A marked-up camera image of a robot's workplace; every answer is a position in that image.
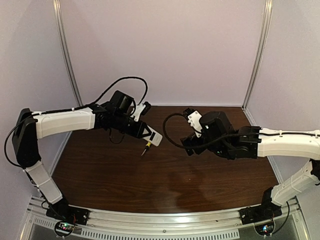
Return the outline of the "white remote control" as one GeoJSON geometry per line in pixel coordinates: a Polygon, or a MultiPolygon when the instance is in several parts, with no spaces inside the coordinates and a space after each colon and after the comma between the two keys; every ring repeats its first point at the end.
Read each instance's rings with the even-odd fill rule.
{"type": "Polygon", "coordinates": [[[143,139],[155,147],[158,147],[163,139],[163,136],[157,131],[153,131],[150,136],[146,136],[143,139]]]}

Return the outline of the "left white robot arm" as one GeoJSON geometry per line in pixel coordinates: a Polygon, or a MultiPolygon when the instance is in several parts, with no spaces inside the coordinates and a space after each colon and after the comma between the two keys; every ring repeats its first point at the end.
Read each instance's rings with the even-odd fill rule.
{"type": "Polygon", "coordinates": [[[117,90],[105,103],[91,103],[77,108],[35,111],[21,110],[15,127],[9,133],[17,163],[48,203],[60,203],[64,196],[45,169],[39,153],[38,140],[78,130],[117,130],[122,134],[159,146],[163,136],[140,119],[151,105],[135,105],[134,98],[117,90]]]}

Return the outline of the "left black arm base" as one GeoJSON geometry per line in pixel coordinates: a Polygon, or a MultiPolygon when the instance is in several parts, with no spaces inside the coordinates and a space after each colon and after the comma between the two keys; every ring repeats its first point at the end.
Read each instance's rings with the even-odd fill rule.
{"type": "Polygon", "coordinates": [[[70,224],[86,226],[90,211],[86,208],[69,205],[63,195],[57,203],[49,203],[45,215],[47,217],[61,220],[70,224]]]}

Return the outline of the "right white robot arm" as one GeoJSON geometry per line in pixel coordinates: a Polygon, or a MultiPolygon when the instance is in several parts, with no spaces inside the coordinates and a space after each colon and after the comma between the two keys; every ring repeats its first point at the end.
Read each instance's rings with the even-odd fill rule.
{"type": "Polygon", "coordinates": [[[282,206],[287,200],[320,184],[320,132],[282,131],[260,126],[233,128],[223,111],[204,115],[188,108],[183,112],[194,133],[180,141],[188,155],[208,150],[228,160],[270,156],[301,157],[308,162],[286,181],[264,192],[263,205],[282,206]]]}

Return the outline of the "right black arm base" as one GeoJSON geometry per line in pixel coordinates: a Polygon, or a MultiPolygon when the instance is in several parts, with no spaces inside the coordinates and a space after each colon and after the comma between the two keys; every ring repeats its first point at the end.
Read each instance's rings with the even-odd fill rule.
{"type": "Polygon", "coordinates": [[[273,187],[270,187],[264,191],[260,205],[249,206],[238,211],[243,225],[271,220],[282,215],[281,206],[272,203],[272,189],[273,187]]]}

